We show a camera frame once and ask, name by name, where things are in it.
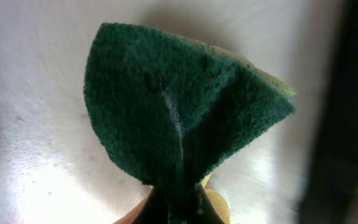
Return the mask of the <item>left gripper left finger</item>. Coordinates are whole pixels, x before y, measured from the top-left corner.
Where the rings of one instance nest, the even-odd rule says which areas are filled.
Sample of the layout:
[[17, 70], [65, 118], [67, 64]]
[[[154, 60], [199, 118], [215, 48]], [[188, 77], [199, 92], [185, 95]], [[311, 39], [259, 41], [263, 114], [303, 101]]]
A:
[[167, 224], [168, 206], [163, 191], [154, 187], [132, 224]]

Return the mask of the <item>green yellow sponge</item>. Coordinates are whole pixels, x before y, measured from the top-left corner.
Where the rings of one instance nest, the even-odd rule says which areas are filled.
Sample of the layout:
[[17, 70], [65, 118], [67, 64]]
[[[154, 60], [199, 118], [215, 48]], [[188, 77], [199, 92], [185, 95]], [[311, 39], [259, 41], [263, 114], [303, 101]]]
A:
[[110, 160], [163, 191], [168, 223], [186, 223], [202, 180], [295, 110], [295, 89], [243, 56], [134, 24], [101, 24], [83, 92]]

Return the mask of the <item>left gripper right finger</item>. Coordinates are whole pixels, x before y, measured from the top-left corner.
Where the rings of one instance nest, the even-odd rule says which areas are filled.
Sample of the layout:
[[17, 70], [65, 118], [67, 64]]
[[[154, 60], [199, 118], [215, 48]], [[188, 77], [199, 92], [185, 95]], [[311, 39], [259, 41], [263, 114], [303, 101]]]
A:
[[190, 194], [186, 205], [186, 223], [187, 224], [223, 224], [224, 222], [218, 216], [212, 203], [202, 187]]

